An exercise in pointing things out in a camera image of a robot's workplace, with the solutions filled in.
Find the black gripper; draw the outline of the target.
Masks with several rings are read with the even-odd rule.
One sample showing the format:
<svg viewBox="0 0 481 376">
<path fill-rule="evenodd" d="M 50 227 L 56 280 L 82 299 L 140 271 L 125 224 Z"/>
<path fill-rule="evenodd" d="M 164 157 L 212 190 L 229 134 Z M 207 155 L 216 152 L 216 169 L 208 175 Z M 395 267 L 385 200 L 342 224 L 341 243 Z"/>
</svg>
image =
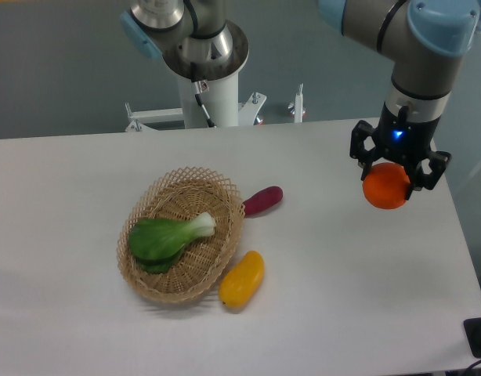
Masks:
<svg viewBox="0 0 481 376">
<path fill-rule="evenodd" d="M 407 110 L 393 113 L 386 104 L 377 128 L 359 120 L 351 133 L 349 156 L 362 168 L 360 179 L 367 178 L 373 163 L 385 159 L 405 165 L 409 178 L 406 200 L 414 191 L 433 190 L 451 161 L 449 152 L 431 148 L 439 120 L 410 121 Z"/>
</svg>

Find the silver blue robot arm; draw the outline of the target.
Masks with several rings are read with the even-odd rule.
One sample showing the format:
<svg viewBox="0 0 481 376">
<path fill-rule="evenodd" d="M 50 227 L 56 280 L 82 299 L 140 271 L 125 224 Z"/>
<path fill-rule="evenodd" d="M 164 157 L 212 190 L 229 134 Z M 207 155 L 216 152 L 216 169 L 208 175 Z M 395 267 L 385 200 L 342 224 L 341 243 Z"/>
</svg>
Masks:
<svg viewBox="0 0 481 376">
<path fill-rule="evenodd" d="M 394 63 L 377 126 L 359 121 L 349 154 L 362 168 L 363 191 L 408 199 L 430 190 L 451 155 L 431 148 L 465 54 L 479 5 L 475 1 L 321 1 L 325 22 Z M 134 1 L 120 17 L 128 39 L 176 75 L 189 128 L 242 124 L 238 74 L 249 47 L 226 18 L 222 1 Z"/>
</svg>

